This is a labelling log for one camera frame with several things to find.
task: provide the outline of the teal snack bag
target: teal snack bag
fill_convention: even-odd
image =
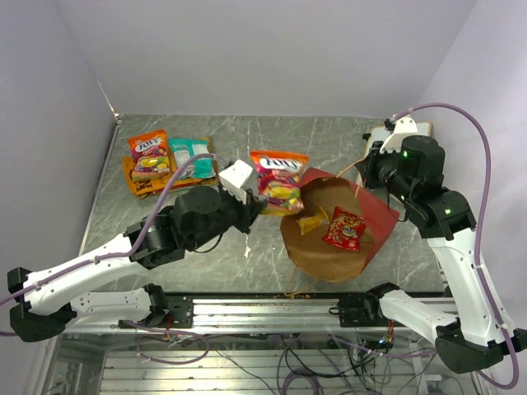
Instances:
[[[170,149],[174,154],[175,164],[180,167],[183,162],[197,154],[208,154],[208,142],[205,140],[193,140],[190,138],[171,138]],[[192,177],[195,179],[210,179],[215,176],[212,167],[212,159],[204,158],[196,160],[187,167],[181,175],[181,179]]]

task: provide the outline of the purple tube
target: purple tube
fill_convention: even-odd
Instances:
[[[439,107],[443,109],[452,109],[456,113],[463,115],[478,130],[479,136],[481,137],[482,142],[483,142],[483,149],[485,151],[485,182],[483,184],[483,195],[481,198],[481,205],[479,207],[478,227],[476,228],[476,240],[474,243],[474,260],[476,262],[476,268],[477,268],[479,280],[485,292],[485,296],[488,299],[488,303],[491,306],[492,313],[494,314],[494,317],[496,317],[497,323],[499,325],[503,325],[504,322],[503,322],[503,317],[501,316],[500,309],[498,308],[497,303],[494,300],[494,296],[492,296],[492,292],[491,292],[490,287],[488,286],[485,273],[481,269],[481,237],[483,233],[483,220],[485,219],[485,211],[487,210],[488,191],[490,189],[490,184],[491,184],[491,147],[488,144],[487,134],[485,133],[485,131],[483,130],[483,127],[481,126],[481,124],[478,122],[478,120],[474,116],[466,112],[464,109],[461,109],[457,105],[449,105],[448,103],[427,103],[424,105],[417,105],[415,107],[411,107],[407,109],[406,111],[403,111],[401,113],[394,115],[392,120],[397,121],[398,119],[401,119],[402,117],[405,117],[406,115],[411,114],[413,111],[417,111],[419,109],[430,109],[433,107]],[[511,361],[512,361],[511,382],[508,384],[498,383],[494,379],[488,377],[485,373],[483,372],[478,372],[478,373],[480,376],[482,376],[484,379],[486,379],[490,384],[492,384],[495,387],[498,387],[501,389],[513,389],[520,381],[520,366],[518,364],[518,356],[516,355],[514,345],[512,344],[511,338],[509,337],[508,331],[504,327],[501,327],[501,333],[503,334],[503,337],[505,338],[505,343],[507,344],[507,348],[509,349],[509,353],[511,354]]]

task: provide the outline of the small yellow snack bag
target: small yellow snack bag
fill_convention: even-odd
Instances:
[[[314,216],[305,216],[304,218],[298,220],[298,225],[300,226],[300,232],[302,236],[318,227],[328,224],[328,213],[322,206],[319,206],[319,209]]]

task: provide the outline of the orange snack bag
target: orange snack bag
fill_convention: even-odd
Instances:
[[[135,163],[132,180],[155,179],[170,173],[168,139],[164,130],[155,130],[128,139]]]
[[[262,214],[289,216],[304,209],[300,199],[300,176],[308,155],[281,151],[252,151],[258,172],[259,196],[267,202]]]

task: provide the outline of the white wall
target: white wall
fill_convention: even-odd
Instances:
[[[479,0],[431,81],[421,103],[446,101],[472,113],[485,127],[492,149],[491,194],[483,254],[498,293],[515,320],[527,328],[527,2]],[[438,109],[416,113],[434,123],[446,149],[445,184],[465,193],[474,210],[483,188],[483,146],[461,116]],[[503,383],[509,364],[497,369]],[[527,393],[527,351],[520,354]]]
[[[59,0],[119,113],[366,115],[419,99],[475,0]]]
[[[113,124],[56,2],[0,1],[0,299],[8,270],[77,254]],[[2,393],[22,393],[36,349],[0,338]]]

